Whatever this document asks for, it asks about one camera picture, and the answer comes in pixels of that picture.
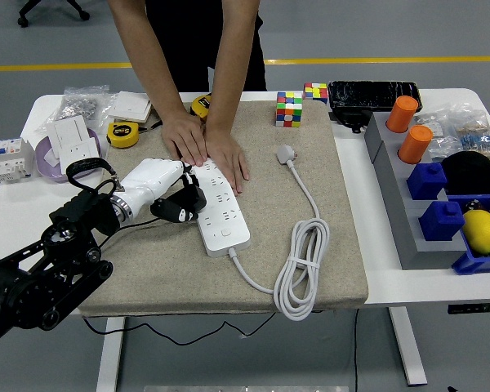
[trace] robotic arm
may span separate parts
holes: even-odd
[[[79,184],[74,176],[92,168],[109,170],[111,179],[95,189]],[[191,167],[180,161],[145,159],[119,183],[116,172],[101,158],[69,166],[69,182],[82,191],[52,212],[52,225],[36,243],[0,260],[0,338],[12,327],[40,327],[49,331],[88,298],[113,272],[92,230],[112,235],[133,222],[143,206],[153,215],[171,222],[191,221],[206,200]],[[179,179],[183,188],[162,196]],[[111,183],[108,194],[98,191]],[[29,270],[22,260],[43,252]]]

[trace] gray floor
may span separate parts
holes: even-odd
[[[0,1],[0,65],[127,61],[105,2],[82,0],[82,22],[63,0],[42,2],[31,25],[16,25],[21,0]],[[490,56],[490,0],[264,0],[265,58]],[[490,63],[273,65],[270,90],[304,82],[412,80],[420,88],[466,87],[490,112]],[[0,138],[17,136],[33,102],[65,87],[109,84],[142,91],[130,69],[0,73]],[[429,384],[416,390],[490,390],[490,314],[448,316],[446,305],[409,308]],[[149,321],[178,341],[223,320],[253,330],[265,315],[163,316]],[[95,321],[102,328],[105,321]],[[224,328],[178,347],[140,329],[126,334],[118,390],[146,385],[348,385],[354,390],[354,311],[313,314],[303,323],[277,315],[255,336]],[[14,330],[0,340],[0,391],[94,390],[102,340],[83,321],[53,332]],[[390,317],[359,312],[359,390],[407,389]]]

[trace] black case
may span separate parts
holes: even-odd
[[[372,112],[390,112],[399,96],[411,96],[422,109],[414,82],[337,81],[328,84],[328,102],[337,121],[360,132]]]

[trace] lemon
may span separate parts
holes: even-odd
[[[490,212],[484,210],[469,210],[463,215],[465,225],[463,233],[470,248],[477,253],[490,253]]]

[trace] human hand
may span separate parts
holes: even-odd
[[[238,142],[227,132],[205,133],[208,155],[230,183],[234,194],[243,192],[242,180],[249,180],[247,160]]]
[[[162,138],[173,159],[182,158],[191,166],[202,166],[207,160],[202,122],[185,112],[163,120]]]

